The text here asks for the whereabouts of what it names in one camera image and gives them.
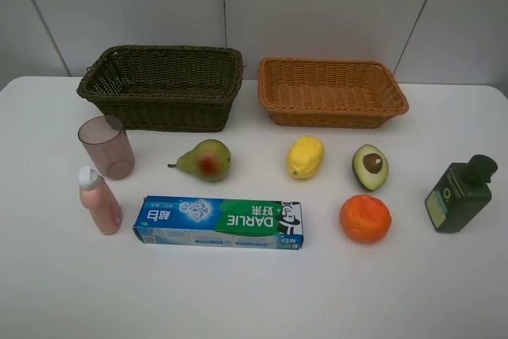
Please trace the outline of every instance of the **avocado skin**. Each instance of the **avocado skin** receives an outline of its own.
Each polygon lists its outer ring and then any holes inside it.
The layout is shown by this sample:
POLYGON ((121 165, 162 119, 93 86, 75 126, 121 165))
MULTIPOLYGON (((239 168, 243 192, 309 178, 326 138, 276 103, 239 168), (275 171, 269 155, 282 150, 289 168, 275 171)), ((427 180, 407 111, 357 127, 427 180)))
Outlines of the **avocado skin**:
POLYGON ((355 176, 355 179, 358 182, 358 184, 360 185, 360 187, 362 187, 365 191, 373 192, 373 190, 371 190, 369 188, 366 188, 364 186, 364 184, 362 183, 362 181, 360 180, 360 178, 358 177, 358 174, 356 173, 356 169, 355 169, 355 157, 354 156, 353 156, 353 158, 351 160, 351 168, 352 168, 352 173, 355 176))

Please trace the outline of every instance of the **dark green wicker basket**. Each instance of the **dark green wicker basket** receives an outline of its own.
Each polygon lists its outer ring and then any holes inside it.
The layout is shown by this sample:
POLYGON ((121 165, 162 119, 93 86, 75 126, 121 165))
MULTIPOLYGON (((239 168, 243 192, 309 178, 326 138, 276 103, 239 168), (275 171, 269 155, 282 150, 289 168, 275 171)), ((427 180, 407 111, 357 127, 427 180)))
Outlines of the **dark green wicker basket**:
POLYGON ((221 131, 242 73, 230 48, 123 45, 101 55, 78 94, 126 129, 221 131))

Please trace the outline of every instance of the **fake fruit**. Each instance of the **fake fruit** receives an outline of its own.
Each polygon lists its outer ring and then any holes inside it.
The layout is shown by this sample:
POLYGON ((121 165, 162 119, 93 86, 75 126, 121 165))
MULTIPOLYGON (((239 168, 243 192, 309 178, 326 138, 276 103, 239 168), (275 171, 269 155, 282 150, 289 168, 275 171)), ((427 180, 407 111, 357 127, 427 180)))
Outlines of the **fake fruit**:
POLYGON ((375 146, 364 144, 352 158, 352 171, 363 188, 374 191, 387 181, 388 160, 375 146))
POLYGON ((325 147, 314 137, 300 137, 287 153, 287 172, 296 179, 308 179, 316 175, 323 162, 325 147))
POLYGON ((207 139, 183 154, 176 164, 167 166, 176 167, 197 178, 215 182, 228 175, 230 163, 231 152, 225 144, 215 139, 207 139))
POLYGON ((346 236, 363 244, 383 239, 391 225, 390 211, 378 198, 356 195, 344 203, 339 222, 346 236))

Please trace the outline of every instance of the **pink bottle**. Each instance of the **pink bottle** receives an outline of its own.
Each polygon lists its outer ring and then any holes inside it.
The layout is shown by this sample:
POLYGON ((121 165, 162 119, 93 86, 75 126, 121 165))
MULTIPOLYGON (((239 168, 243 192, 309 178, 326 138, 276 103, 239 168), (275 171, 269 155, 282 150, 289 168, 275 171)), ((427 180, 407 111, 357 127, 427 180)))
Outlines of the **pink bottle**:
POLYGON ((79 199, 103 234, 113 234, 121 224, 121 208, 106 181, 90 166, 79 172, 79 199))

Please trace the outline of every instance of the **basket rim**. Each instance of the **basket rim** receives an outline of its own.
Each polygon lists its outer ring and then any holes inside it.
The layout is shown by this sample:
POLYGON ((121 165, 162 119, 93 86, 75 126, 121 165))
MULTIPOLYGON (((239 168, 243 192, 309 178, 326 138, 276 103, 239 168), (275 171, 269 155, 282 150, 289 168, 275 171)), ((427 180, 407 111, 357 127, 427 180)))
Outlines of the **basket rim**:
POLYGON ((259 80, 258 80, 258 96, 261 106, 268 112, 277 112, 284 114, 331 114, 331 115, 356 115, 359 117, 358 112, 362 112, 365 117, 395 117, 405 114, 409 110, 409 103, 406 96, 402 93, 402 89, 395 81, 391 71, 382 63, 376 60, 323 60, 323 59, 310 59, 310 58, 294 58, 294 57, 268 57, 261 60, 259 66, 259 80), (308 107, 308 106, 281 106, 277 103, 268 101, 265 82, 265 67, 270 63, 285 63, 285 62, 306 62, 306 63, 328 63, 328 64, 367 64, 379 67, 384 74, 391 81, 395 93, 402 101, 400 107, 386 108, 386 107, 370 107, 370 108, 357 108, 357 107, 308 107))
POLYGON ((238 94, 241 88, 243 79, 243 58, 241 52, 233 48, 223 47, 206 47, 197 45, 115 45, 106 49, 100 57, 87 69, 87 73, 79 81, 77 93, 80 97, 85 98, 89 102, 97 100, 109 100, 109 101, 150 101, 150 102, 189 102, 201 104, 227 104, 232 102, 238 94), (99 93, 97 91, 89 91, 87 85, 91 78, 98 72, 99 67, 106 61, 110 55, 114 54, 119 50, 160 50, 160 51, 208 51, 208 52, 227 52, 236 61, 237 77, 235 78, 234 84, 220 97, 210 95, 195 95, 195 94, 138 94, 138 93, 99 93))

